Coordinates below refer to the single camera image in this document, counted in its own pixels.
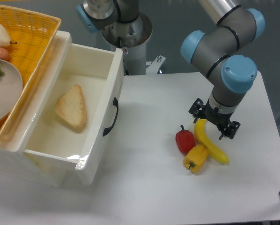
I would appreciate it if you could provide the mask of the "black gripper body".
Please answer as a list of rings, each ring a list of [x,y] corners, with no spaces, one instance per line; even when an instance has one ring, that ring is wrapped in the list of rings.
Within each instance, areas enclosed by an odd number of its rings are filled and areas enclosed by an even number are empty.
[[[226,129],[229,125],[232,124],[232,121],[230,120],[231,113],[230,114],[222,114],[219,113],[219,108],[215,107],[212,108],[207,102],[205,105],[201,105],[201,109],[199,110],[200,118],[206,119],[212,124],[216,125],[218,129]]]

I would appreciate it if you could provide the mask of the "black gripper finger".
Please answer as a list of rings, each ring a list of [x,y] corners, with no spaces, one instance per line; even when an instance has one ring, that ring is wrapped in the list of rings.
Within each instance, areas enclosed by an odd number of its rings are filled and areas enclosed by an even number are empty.
[[[203,101],[200,98],[197,98],[188,111],[188,113],[194,118],[193,123],[196,123],[199,119],[204,119],[203,108]]]
[[[239,127],[240,123],[237,121],[228,120],[227,122],[219,124],[218,130],[221,132],[219,140],[221,140],[223,137],[233,139]]]

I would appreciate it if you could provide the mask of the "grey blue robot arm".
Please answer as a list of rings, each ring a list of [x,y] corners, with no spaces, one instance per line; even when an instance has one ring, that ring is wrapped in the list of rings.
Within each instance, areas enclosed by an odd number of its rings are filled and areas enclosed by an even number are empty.
[[[183,58],[212,85],[206,103],[197,99],[189,113],[195,120],[216,125],[222,137],[233,139],[240,123],[230,117],[252,87],[258,69],[253,60],[237,51],[258,38],[265,29],[263,15],[245,9],[235,0],[201,0],[200,5],[217,28],[211,34],[190,33],[181,44]],[[144,75],[146,43],[152,34],[150,19],[136,0],[86,0],[77,7],[90,32],[101,31],[105,41],[124,54],[124,73]]]

